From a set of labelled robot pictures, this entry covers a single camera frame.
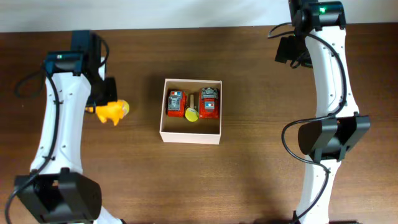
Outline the orange plastic toy animal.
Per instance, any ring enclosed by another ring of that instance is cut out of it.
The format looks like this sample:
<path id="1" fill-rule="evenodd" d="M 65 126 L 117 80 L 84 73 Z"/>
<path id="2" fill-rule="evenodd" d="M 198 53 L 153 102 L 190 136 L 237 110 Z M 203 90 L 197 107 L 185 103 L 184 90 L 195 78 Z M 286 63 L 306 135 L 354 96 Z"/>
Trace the orange plastic toy animal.
<path id="1" fill-rule="evenodd" d="M 115 126 L 117 126 L 120 120 L 123 119 L 123 111 L 119 100 L 109 102 L 106 106 L 87 106 L 85 111 L 87 113 L 97 115 L 98 119 L 102 123 L 106 123 L 108 120 L 111 120 Z"/>

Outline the small red toy truck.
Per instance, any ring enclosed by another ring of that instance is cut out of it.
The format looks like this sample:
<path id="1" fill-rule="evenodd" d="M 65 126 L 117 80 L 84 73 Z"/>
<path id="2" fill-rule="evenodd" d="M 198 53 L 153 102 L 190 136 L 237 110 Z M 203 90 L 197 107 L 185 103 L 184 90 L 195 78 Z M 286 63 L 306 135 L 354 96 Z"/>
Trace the small red toy truck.
<path id="1" fill-rule="evenodd" d="M 171 91 L 168 97 L 167 115 L 170 117 L 183 117 L 186 104 L 187 95 L 184 91 Z"/>

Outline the yellow ball wooden stick toy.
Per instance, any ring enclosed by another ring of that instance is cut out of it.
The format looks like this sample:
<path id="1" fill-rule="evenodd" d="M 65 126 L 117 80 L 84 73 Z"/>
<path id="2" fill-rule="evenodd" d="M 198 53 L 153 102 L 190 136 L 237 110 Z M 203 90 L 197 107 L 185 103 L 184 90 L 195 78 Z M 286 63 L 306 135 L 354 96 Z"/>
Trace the yellow ball wooden stick toy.
<path id="1" fill-rule="evenodd" d="M 185 118 L 189 122 L 196 122 L 199 118 L 198 112 L 195 109 L 195 96 L 189 96 L 189 107 L 185 110 Z"/>

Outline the red toy car grey top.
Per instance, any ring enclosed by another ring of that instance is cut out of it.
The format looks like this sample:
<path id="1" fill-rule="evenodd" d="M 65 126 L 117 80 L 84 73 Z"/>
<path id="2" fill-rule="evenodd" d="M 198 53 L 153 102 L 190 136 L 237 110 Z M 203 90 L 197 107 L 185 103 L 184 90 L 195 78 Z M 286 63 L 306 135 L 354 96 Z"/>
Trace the red toy car grey top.
<path id="1" fill-rule="evenodd" d="M 202 88 L 199 98 L 199 118 L 219 119 L 220 101 L 217 88 Z"/>

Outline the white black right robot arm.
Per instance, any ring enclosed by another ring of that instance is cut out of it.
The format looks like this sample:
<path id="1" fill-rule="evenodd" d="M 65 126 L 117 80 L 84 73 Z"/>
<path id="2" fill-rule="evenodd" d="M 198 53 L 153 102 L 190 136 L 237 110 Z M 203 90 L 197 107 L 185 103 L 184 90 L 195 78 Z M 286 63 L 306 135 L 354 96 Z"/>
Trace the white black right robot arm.
<path id="1" fill-rule="evenodd" d="M 291 223 L 329 223 L 328 209 L 333 182 L 341 162 L 370 129 L 368 115 L 361 116 L 349 82 L 346 63 L 346 18 L 339 1 L 290 0 L 292 31 L 280 38 L 275 60 L 313 69 L 317 108 L 314 118 L 287 124 L 281 133 L 297 125 L 305 164 L 303 189 Z"/>

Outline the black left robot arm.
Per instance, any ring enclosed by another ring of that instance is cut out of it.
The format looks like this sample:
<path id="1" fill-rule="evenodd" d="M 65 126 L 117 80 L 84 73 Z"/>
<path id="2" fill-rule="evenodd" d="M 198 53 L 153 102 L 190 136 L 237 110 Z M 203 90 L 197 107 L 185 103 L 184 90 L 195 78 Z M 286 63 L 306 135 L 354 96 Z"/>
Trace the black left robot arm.
<path id="1" fill-rule="evenodd" d="M 105 78 L 106 57 L 83 50 L 50 52 L 44 61 L 46 107 L 39 147 L 28 175 L 17 176 L 17 197 L 39 223 L 124 223 L 102 205 L 100 185 L 83 175 L 85 113 L 118 124 L 129 112 Z"/>

